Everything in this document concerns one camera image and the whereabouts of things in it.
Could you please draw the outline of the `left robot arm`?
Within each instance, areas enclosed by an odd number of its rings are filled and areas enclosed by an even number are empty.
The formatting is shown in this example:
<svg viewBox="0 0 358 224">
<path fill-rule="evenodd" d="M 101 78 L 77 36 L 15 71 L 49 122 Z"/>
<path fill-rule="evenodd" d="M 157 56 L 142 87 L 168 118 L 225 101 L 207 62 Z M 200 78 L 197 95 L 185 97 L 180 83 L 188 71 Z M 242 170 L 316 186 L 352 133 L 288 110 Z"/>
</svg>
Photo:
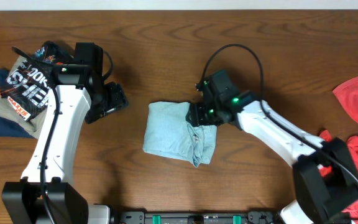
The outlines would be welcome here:
<svg viewBox="0 0 358 224">
<path fill-rule="evenodd" d="M 2 202 L 13 223 L 114 223 L 108 205 L 90 204 L 73 186 L 83 123 L 128 105 L 120 85 L 105 83 L 101 65 L 52 69 L 46 118 L 35 151 L 18 182 L 6 182 Z"/>
</svg>

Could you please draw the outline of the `light blue t-shirt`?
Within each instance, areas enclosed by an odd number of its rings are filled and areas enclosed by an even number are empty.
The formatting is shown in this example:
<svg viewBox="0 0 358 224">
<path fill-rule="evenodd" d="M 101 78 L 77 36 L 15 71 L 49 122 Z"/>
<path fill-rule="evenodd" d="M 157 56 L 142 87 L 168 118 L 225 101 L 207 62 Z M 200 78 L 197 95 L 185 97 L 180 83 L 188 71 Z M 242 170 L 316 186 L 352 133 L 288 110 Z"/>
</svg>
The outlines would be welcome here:
<svg viewBox="0 0 358 224">
<path fill-rule="evenodd" d="M 194 167 L 209 164 L 216 148 L 217 127 L 194 127 L 186 120 L 188 102 L 149 104 L 142 149 L 145 153 L 188 161 Z"/>
</svg>

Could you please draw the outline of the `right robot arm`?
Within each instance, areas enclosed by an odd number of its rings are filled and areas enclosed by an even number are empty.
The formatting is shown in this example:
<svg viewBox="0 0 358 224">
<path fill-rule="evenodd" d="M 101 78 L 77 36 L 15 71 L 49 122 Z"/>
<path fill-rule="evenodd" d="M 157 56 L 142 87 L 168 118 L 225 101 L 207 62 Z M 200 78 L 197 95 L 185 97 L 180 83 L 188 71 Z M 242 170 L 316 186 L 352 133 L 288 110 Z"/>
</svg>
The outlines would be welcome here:
<svg viewBox="0 0 358 224">
<path fill-rule="evenodd" d="M 232 124 L 261 140 L 292 169 L 296 199 L 278 213 L 283 223 L 351 223 L 344 209 L 358 200 L 358 173 L 341 139 L 325 141 L 277 114 L 260 96 L 231 82 L 202 81 L 203 100 L 190 106 L 188 121 Z"/>
</svg>

